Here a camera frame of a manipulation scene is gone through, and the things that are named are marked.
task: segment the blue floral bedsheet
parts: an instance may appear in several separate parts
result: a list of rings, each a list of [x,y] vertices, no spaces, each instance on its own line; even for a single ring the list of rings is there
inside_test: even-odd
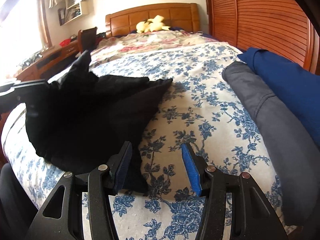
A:
[[[119,239],[195,238],[204,199],[196,197],[190,188],[181,158],[180,145],[184,142],[189,142],[208,164],[225,173],[250,172],[283,219],[279,179],[259,130],[221,77],[223,68],[238,60],[239,53],[227,43],[210,42],[128,55],[92,66],[98,76],[173,78],[140,144],[141,171],[150,185],[149,195],[123,191],[110,197]],[[24,105],[15,109],[19,117],[6,122],[10,131],[2,141],[18,180],[39,208],[63,171],[36,155],[28,141],[23,111]],[[231,205],[229,196],[226,232],[230,231]],[[86,193],[83,218],[85,239],[91,239]]]

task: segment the blue gripper pad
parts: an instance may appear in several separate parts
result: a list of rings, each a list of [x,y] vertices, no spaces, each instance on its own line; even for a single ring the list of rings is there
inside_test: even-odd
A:
[[[181,151],[182,159],[189,177],[191,188],[197,196],[201,196],[202,187],[200,183],[200,174],[192,157],[192,154],[194,156],[196,155],[189,144],[182,144]]]
[[[132,157],[132,144],[130,142],[126,142],[122,146],[119,154],[123,154],[118,169],[115,174],[115,184],[113,186],[113,191],[118,192],[122,189],[123,183],[125,180],[125,176],[127,175],[127,171],[129,168],[129,164]]]

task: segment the wooden chair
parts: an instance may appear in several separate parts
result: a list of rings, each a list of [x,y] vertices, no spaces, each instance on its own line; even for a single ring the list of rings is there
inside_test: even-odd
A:
[[[78,46],[80,53],[83,53],[85,50],[94,50],[96,44],[97,36],[97,27],[79,30],[78,32]]]

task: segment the louvered closet door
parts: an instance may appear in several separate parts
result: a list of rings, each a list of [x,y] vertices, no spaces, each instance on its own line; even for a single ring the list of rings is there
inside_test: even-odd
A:
[[[237,0],[237,47],[265,48],[303,66],[307,17],[295,0]]]
[[[236,46],[236,0],[212,0],[213,36]]]

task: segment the wooden wardrobe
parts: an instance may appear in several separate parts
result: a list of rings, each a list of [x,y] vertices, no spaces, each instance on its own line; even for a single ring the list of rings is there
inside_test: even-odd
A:
[[[207,0],[210,33],[240,49],[268,49],[313,73],[319,36],[295,0]]]

